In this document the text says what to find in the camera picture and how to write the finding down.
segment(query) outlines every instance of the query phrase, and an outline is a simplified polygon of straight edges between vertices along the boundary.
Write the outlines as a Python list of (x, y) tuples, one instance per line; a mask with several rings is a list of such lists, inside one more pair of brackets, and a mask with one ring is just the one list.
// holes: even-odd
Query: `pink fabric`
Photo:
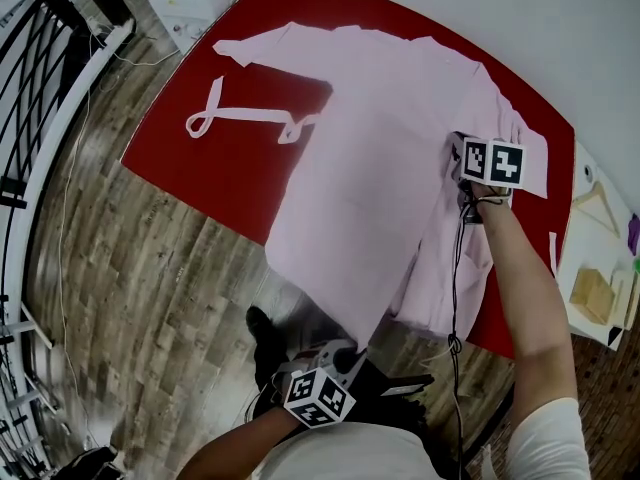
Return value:
[(207, 106), (202, 112), (196, 112), (187, 119), (185, 128), (192, 139), (199, 139), (209, 130), (213, 120), (218, 117), (222, 119), (234, 119), (239, 121), (262, 121), (266, 123), (284, 124), (278, 144), (291, 144), (300, 138), (302, 128), (309, 124), (315, 124), (318, 116), (311, 114), (301, 119), (297, 123), (286, 110), (260, 109), (260, 108), (233, 108), (222, 107), (220, 97), (222, 96), (222, 83), (224, 76), (216, 78), (211, 85)]
[[(333, 88), (271, 228), (269, 265), (360, 348), (392, 301), (397, 319), (448, 334), (459, 210), (447, 134), (525, 145), (525, 189), (546, 198), (544, 138), (527, 128), (481, 64), (431, 37), (408, 41), (357, 26), (328, 31), (290, 23), (218, 41), (214, 49), (243, 66)], [(244, 109), (241, 118), (259, 119), (260, 112)], [(468, 228), (457, 283), (461, 338), (475, 322), (491, 266), (483, 228)]]

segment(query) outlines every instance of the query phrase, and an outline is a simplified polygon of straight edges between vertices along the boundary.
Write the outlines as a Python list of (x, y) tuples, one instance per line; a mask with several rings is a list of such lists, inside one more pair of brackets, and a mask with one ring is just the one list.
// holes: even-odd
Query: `cable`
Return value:
[(164, 57), (162, 57), (160, 60), (157, 60), (156, 62), (133, 62), (132, 60), (120, 57), (117, 53), (114, 53), (113, 56), (116, 59), (120, 59), (121, 61), (126, 62), (127, 64), (131, 64), (132, 66), (157, 66), (161, 62), (164, 62), (165, 60), (167, 60), (169, 57), (173, 57), (179, 51), (180, 51), (179, 49), (174, 50), (170, 54), (165, 55)]
[[(98, 41), (98, 44), (101, 45), (102, 48), (105, 48), (106, 45), (98, 38), (96, 37), (93, 32), (91, 32), (91, 28), (89, 27), (89, 24), (87, 23), (87, 28), (89, 30), (89, 59), (91, 59), (93, 52), (91, 51), (91, 38), (96, 39), (96, 41)], [(165, 60), (167, 60), (169, 57), (175, 55), (176, 53), (178, 53), (180, 50), (175, 50), (173, 52), (171, 52), (168, 55), (165, 55), (163, 58), (161, 58), (160, 60), (156, 61), (156, 62), (140, 62), (140, 63), (136, 63), (133, 62), (129, 59), (125, 59), (120, 57), (119, 55), (117, 55), (115, 52), (113, 53), (113, 55), (120, 59), (123, 62), (127, 62), (128, 64), (131, 64), (132, 66), (157, 66), (158, 64), (160, 64), (161, 62), (164, 62)], [(80, 402), (80, 405), (82, 406), (82, 410), (84, 412), (84, 416), (85, 416), (85, 427), (87, 429), (87, 434), (89, 434), (89, 436), (91, 437), (91, 439), (93, 440), (93, 442), (95, 443), (95, 445), (97, 447), (99, 447), (100, 445), (98, 444), (98, 440), (95, 438), (95, 436), (93, 435), (93, 432), (91, 432), (91, 428), (89, 426), (89, 411), (87, 410), (87, 407), (84, 404), (84, 400), (82, 399), (82, 397), (80, 396), (80, 389), (79, 389), (79, 385), (78, 385), (78, 376), (76, 374), (76, 371), (73, 367), (73, 363), (71, 362), (71, 356), (69, 355), (68, 349), (67, 349), (67, 317), (66, 317), (66, 311), (64, 309), (64, 297), (63, 297), (63, 289), (62, 289), (62, 244), (64, 241), (64, 223), (66, 220), (66, 216), (67, 216), (67, 197), (68, 197), (68, 193), (69, 193), (69, 186), (71, 185), (71, 176), (73, 175), (73, 169), (76, 165), (76, 159), (78, 156), (78, 150), (80, 149), (80, 144), (82, 143), (82, 139), (84, 138), (84, 133), (85, 133), (85, 129), (87, 126), (87, 122), (89, 120), (89, 113), (91, 110), (91, 87), (89, 86), (89, 88), (87, 89), (87, 111), (85, 113), (84, 116), (84, 120), (82, 122), (82, 126), (80, 128), (80, 133), (78, 134), (78, 138), (76, 139), (76, 142), (73, 145), (73, 156), (71, 158), (71, 167), (69, 168), (69, 175), (67, 177), (67, 182), (65, 184), (65, 188), (64, 188), (64, 194), (63, 194), (63, 199), (62, 199), (62, 223), (60, 225), (60, 238), (58, 240), (58, 292), (59, 292), (59, 299), (60, 299), (60, 313), (62, 314), (62, 330), (63, 330), (63, 348), (64, 348), (64, 354), (65, 357), (67, 359), (67, 363), (69, 364), (69, 368), (71, 369), (71, 374), (73, 376), (73, 383), (74, 383), (74, 387), (75, 387), (75, 391), (76, 391), (76, 396), (78, 397), (78, 400)]]
[(452, 349), (452, 348), (453, 348), (453, 344), (449, 345), (449, 346), (447, 347), (447, 349), (446, 349), (444, 352), (442, 352), (441, 354), (436, 354), (436, 355), (435, 355), (435, 356), (433, 356), (433, 357), (428, 357), (427, 359), (423, 359), (423, 360), (422, 360), (422, 361), (420, 361), (418, 364), (419, 364), (420, 366), (422, 366), (423, 368), (427, 368), (426, 363), (430, 363), (431, 361), (433, 361), (433, 360), (435, 360), (435, 359), (438, 359), (438, 358), (440, 358), (440, 357), (444, 357), (444, 356), (446, 356), (446, 355), (449, 355), (449, 352), (451, 351), (451, 349)]
[(267, 382), (264, 386), (262, 386), (262, 389), (260, 390), (260, 393), (258, 393), (256, 396), (253, 397), (253, 400), (251, 400), (251, 402), (249, 402), (249, 405), (247, 406), (247, 409), (244, 411), (244, 422), (245, 423), (249, 423), (249, 413), (251, 412), (251, 407), (258, 403), (258, 400), (260, 399), (260, 397), (262, 396), (262, 393), (264, 393), (264, 390), (267, 389), (267, 386), (271, 385), (274, 389), (275, 386), (273, 385), (273, 379), (275, 378), (275, 376), (277, 375), (278, 372), (274, 373), (271, 378), (269, 379), (269, 382)]
[[(89, 36), (89, 59), (93, 55), (91, 52), (91, 37)], [(90, 103), (91, 103), (91, 87), (87, 89), (87, 112), (84, 115), (84, 120), (82, 121), (82, 127), (80, 128), (80, 133), (78, 134), (78, 138), (73, 145), (73, 156), (71, 158), (71, 167), (69, 169), (69, 176), (67, 177), (67, 183), (64, 187), (64, 195), (62, 198), (62, 224), (60, 225), (60, 239), (58, 240), (58, 292), (60, 296), (60, 312), (62, 314), (62, 346), (64, 349), (64, 355), (67, 358), (67, 363), (69, 363), (69, 368), (71, 369), (71, 374), (73, 376), (73, 383), (76, 390), (76, 396), (80, 401), (80, 405), (82, 406), (82, 410), (84, 411), (85, 416), (85, 426), (87, 429), (87, 433), (93, 439), (93, 442), (96, 446), (100, 446), (98, 444), (97, 439), (91, 432), (89, 427), (89, 411), (87, 411), (87, 407), (84, 404), (84, 400), (80, 396), (80, 389), (78, 387), (78, 376), (76, 375), (76, 371), (73, 367), (73, 363), (71, 362), (71, 356), (67, 350), (67, 316), (64, 309), (64, 300), (62, 294), (62, 242), (64, 239), (64, 222), (67, 216), (67, 195), (69, 193), (69, 185), (71, 184), (71, 175), (73, 174), (73, 168), (76, 165), (76, 158), (78, 157), (78, 149), (80, 149), (80, 143), (82, 142), (82, 138), (84, 137), (84, 131), (87, 126), (87, 121), (89, 120), (89, 112), (90, 112)]]
[(116, 85), (118, 85), (118, 82), (120, 81), (120, 75), (116, 75), (116, 81), (113, 82), (113, 84), (111, 85), (111, 87), (109, 87), (107, 90), (105, 90), (104, 87), (102, 87), (102, 79), (100, 80), (100, 83), (98, 84), (98, 90), (102, 93), (107, 93), (107, 92), (111, 92), (116, 88)]
[(458, 478), (462, 480), (462, 444), (464, 439), (462, 411), (460, 410), (460, 402), (458, 399), (458, 388), (460, 387), (460, 365), (458, 363), (458, 354), (462, 351), (462, 342), (456, 335), (456, 323), (458, 317), (458, 291), (456, 288), (456, 277), (458, 275), (458, 266), (462, 256), (462, 243), (464, 240), (464, 231), (466, 227), (465, 217), (474, 203), (468, 203), (460, 210), (458, 219), (458, 227), (454, 239), (453, 247), (453, 263), (452, 263), (452, 299), (453, 299), (453, 318), (451, 322), (451, 334), (449, 334), (449, 352), (451, 353), (451, 362), (453, 363), (453, 400), (456, 405), (456, 413), (458, 415)]

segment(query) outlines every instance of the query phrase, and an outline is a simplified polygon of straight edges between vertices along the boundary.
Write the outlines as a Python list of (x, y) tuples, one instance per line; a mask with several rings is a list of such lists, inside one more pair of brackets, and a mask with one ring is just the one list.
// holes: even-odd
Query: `red table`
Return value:
[[(240, 0), (196, 44), (140, 123), (123, 164), (220, 223), (264, 244), (286, 183), (310, 130), (295, 144), (276, 143), (280, 127), (218, 119), (200, 140), (186, 119), (204, 108), (212, 81), (225, 75), (221, 107), (287, 109), (294, 119), (318, 112), (331, 89), (324, 83), (249, 65), (242, 68), (212, 49), (219, 39), (244, 39), (290, 21), (332, 29), (357, 24), (414, 39), (433, 36), (442, 45), (482, 62), (513, 107), (549, 146), (549, 198), (518, 192), (514, 211), (549, 265), (549, 231), (558, 234), (558, 258), (569, 218), (574, 132), (523, 80), (466, 39), (387, 0)], [(469, 341), (512, 357), (513, 349), (495, 273)]]

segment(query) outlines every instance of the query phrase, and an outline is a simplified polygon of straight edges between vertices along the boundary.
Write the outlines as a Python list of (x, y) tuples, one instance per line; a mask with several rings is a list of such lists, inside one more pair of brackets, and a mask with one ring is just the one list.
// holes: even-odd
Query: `metal railing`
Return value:
[(4, 462), (17, 478), (51, 468), (31, 404), (52, 406), (22, 360), (22, 333), (43, 336), (22, 302), (33, 218), (73, 115), (133, 32), (122, 0), (94, 1), (122, 29), (114, 29), (113, 38), (94, 38), (69, 0), (25, 0), (0, 29), (0, 467)]

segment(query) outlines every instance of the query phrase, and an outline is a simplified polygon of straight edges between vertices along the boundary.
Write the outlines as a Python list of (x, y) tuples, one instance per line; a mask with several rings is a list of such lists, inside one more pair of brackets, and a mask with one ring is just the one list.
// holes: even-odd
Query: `wooden hanger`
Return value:
[[(602, 222), (597, 217), (594, 217), (590, 213), (587, 213), (586, 211), (579, 208), (579, 206), (582, 205), (583, 203), (586, 203), (587, 201), (590, 201), (591, 199), (594, 199), (596, 197), (599, 197), (602, 200), (602, 203), (604, 204), (604, 208), (607, 211), (607, 215), (611, 220), (611, 227), (609, 227), (605, 222)], [(607, 201), (607, 194), (604, 191), (604, 186), (599, 180), (596, 180), (593, 183), (593, 187), (589, 192), (582, 194), (581, 196), (578, 196), (573, 201), (571, 201), (571, 207), (575, 208), (576, 210), (579, 210), (580, 212), (584, 213), (587, 217), (602, 224), (605, 228), (611, 231), (611, 233), (613, 233), (616, 238), (620, 238), (620, 229), (618, 228), (616, 219), (613, 216), (613, 212), (611, 211), (611, 207), (609, 206), (609, 202)]]

